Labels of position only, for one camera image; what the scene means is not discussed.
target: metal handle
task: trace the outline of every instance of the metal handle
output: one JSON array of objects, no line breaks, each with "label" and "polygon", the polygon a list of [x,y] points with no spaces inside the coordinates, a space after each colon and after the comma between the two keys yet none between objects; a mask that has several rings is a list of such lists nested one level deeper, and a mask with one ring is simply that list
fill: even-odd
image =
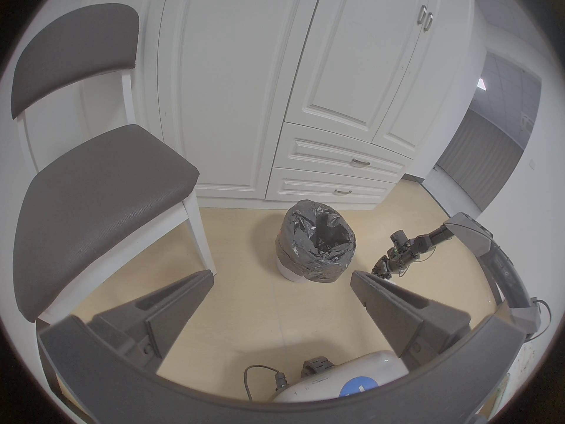
[{"label": "metal handle", "polygon": [[428,12],[428,23],[426,24],[426,26],[424,27],[424,31],[427,32],[429,30],[429,27],[432,26],[432,22],[433,22],[433,13]]},{"label": "metal handle", "polygon": [[364,162],[362,160],[357,160],[357,159],[353,159],[352,160],[353,163],[356,163],[357,165],[362,165],[362,166],[369,166],[371,165],[371,162]]},{"label": "metal handle", "polygon": [[422,8],[420,8],[420,15],[418,16],[418,25],[422,25],[422,22],[424,21],[424,18],[426,17],[426,14],[428,13],[428,9],[426,8],[426,5],[423,4]]}]

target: wooden floor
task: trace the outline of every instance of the wooden floor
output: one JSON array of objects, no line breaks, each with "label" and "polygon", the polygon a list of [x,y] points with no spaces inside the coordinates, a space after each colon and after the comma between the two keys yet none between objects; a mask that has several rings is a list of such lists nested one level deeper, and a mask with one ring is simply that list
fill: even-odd
[{"label": "wooden floor", "polygon": [[[202,208],[217,268],[215,285],[180,334],[158,374],[197,390],[246,400],[245,367],[265,364],[300,379],[304,360],[335,364],[389,345],[349,287],[353,270],[371,271],[391,247],[390,234],[427,233],[447,216],[417,183],[400,181],[372,211],[342,211],[357,237],[350,267],[335,283],[292,283],[275,265],[275,238],[285,211]],[[103,283],[74,311],[85,321],[202,269],[185,225],[171,231]],[[476,259],[457,239],[413,264],[402,287],[458,307],[471,326],[495,309]],[[254,400],[275,390],[270,371],[249,373]]]}]

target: gray curtain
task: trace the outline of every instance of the gray curtain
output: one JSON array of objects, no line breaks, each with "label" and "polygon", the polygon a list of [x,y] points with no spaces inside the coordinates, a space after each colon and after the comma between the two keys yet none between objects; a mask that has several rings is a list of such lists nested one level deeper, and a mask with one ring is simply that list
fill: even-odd
[{"label": "gray curtain", "polygon": [[437,164],[484,210],[514,171],[522,152],[498,127],[467,110]]}]

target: black plastic bag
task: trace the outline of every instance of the black plastic bag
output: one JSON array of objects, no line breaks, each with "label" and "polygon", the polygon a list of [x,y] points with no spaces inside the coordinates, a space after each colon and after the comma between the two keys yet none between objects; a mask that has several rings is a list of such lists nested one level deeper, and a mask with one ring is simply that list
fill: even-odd
[{"label": "black plastic bag", "polygon": [[276,240],[281,264],[317,283],[333,283],[355,253],[355,234],[333,208],[310,200],[288,210]]}]

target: drawer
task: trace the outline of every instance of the drawer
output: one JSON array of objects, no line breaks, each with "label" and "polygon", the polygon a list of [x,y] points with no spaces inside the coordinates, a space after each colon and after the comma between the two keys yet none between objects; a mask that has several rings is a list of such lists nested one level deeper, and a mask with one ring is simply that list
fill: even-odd
[{"label": "drawer", "polygon": [[380,203],[395,184],[317,171],[273,168],[267,188],[270,201],[312,200],[326,203]]},{"label": "drawer", "polygon": [[408,157],[365,141],[284,123],[273,165],[397,183],[411,162]]}]

